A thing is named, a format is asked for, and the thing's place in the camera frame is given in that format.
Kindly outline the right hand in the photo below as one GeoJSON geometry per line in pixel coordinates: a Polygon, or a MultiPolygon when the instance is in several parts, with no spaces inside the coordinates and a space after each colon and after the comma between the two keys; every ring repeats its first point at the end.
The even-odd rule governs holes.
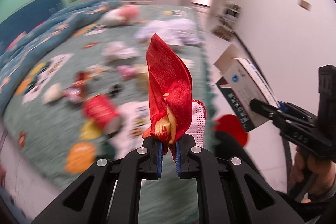
{"type": "Polygon", "coordinates": [[[305,178],[303,170],[305,168],[316,175],[314,184],[308,190],[309,195],[321,196],[333,187],[335,183],[335,163],[325,159],[318,159],[313,155],[309,155],[308,159],[305,160],[301,153],[301,148],[297,146],[294,165],[289,175],[289,183],[292,186],[303,182],[305,178]]]}

